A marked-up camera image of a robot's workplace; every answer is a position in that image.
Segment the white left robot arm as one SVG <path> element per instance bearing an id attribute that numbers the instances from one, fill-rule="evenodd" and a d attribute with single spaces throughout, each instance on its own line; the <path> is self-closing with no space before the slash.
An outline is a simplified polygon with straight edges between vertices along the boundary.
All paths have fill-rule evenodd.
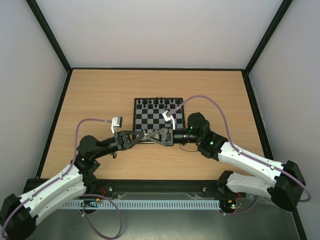
<path id="1" fill-rule="evenodd" d="M 0 210 L 3 238 L 25 240 L 48 215 L 63 204 L 83 195 L 97 197 L 98 179 L 94 172 L 100 166 L 97 158 L 131 149 L 145 136 L 142 131 L 120 131 L 99 141 L 84 136 L 76 144 L 75 160 L 43 184 L 20 196 L 5 198 Z"/>

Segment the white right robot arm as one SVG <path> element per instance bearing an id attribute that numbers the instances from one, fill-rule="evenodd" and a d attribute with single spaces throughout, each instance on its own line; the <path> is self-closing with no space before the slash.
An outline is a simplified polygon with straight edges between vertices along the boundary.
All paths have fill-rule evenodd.
<path id="1" fill-rule="evenodd" d="M 217 181 L 218 191 L 246 193 L 270 199 L 279 208 L 294 212 L 306 186 L 299 166 L 293 161 L 282 163 L 253 154 L 211 131 L 210 123 L 199 113 L 192 113 L 186 128 L 164 127 L 148 133 L 146 139 L 162 146 L 197 145 L 197 151 L 208 159 L 236 166 L 248 176 L 224 171 Z"/>

